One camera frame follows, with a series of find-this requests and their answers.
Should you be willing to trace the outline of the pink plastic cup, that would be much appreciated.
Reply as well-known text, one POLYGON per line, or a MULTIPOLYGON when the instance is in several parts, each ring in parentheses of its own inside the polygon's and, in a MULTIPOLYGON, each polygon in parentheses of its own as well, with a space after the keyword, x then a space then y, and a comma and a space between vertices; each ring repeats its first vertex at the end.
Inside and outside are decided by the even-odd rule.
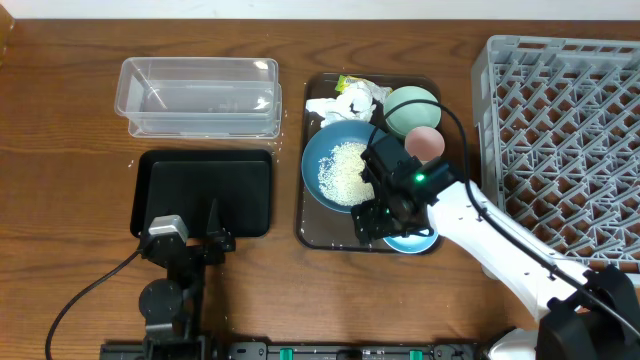
POLYGON ((412 129, 406 135, 405 149, 410 156, 415 156, 422 163, 426 163, 444 153, 445 141, 436 129, 421 126, 412 129))

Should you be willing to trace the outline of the light blue bowl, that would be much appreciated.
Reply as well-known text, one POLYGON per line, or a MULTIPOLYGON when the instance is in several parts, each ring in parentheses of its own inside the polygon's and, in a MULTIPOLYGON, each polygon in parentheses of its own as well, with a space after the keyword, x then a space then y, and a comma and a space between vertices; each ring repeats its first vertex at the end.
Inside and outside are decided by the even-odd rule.
POLYGON ((431 235, 427 231, 411 234, 407 237, 385 237, 385 243, 393 250, 404 254, 418 254, 432 249, 438 240, 439 234, 434 231, 431 235))

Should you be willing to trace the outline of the mint green bowl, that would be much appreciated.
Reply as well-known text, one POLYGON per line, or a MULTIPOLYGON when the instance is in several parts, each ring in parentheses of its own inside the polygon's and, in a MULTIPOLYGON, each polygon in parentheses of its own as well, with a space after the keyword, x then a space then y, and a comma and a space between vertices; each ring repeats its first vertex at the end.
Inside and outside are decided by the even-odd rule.
POLYGON ((391 115, 387 115, 396 106, 409 100, 430 100, 436 97, 428 90, 417 86, 404 86, 392 91, 383 104, 388 129, 397 137, 404 138, 416 127, 436 128, 441 120, 441 109, 437 106, 412 103, 405 105, 391 115))

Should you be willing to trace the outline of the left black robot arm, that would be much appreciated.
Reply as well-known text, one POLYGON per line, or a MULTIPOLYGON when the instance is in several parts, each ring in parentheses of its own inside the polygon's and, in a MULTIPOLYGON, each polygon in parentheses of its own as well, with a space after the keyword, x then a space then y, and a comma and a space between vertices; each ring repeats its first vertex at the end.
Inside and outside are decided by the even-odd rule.
POLYGON ((225 261, 235 249, 213 201, 200 245, 189 245, 189 231, 178 215, 154 218, 140 238, 141 257, 164 268, 164 278, 150 282, 139 296, 145 319, 143 356, 146 359, 213 359, 212 340, 200 333, 205 270, 225 261))

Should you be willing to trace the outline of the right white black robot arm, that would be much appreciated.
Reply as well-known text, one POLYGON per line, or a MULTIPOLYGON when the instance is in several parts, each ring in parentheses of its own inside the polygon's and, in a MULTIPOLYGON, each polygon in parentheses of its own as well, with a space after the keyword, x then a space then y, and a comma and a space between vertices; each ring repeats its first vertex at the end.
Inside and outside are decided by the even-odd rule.
POLYGON ((369 140, 362 158, 375 197, 351 210, 360 242, 439 234, 471 254, 537 321, 535 331, 500 336, 481 358, 638 358, 639 303, 616 267, 593 271, 555 252, 447 161, 422 163, 392 136, 369 140))

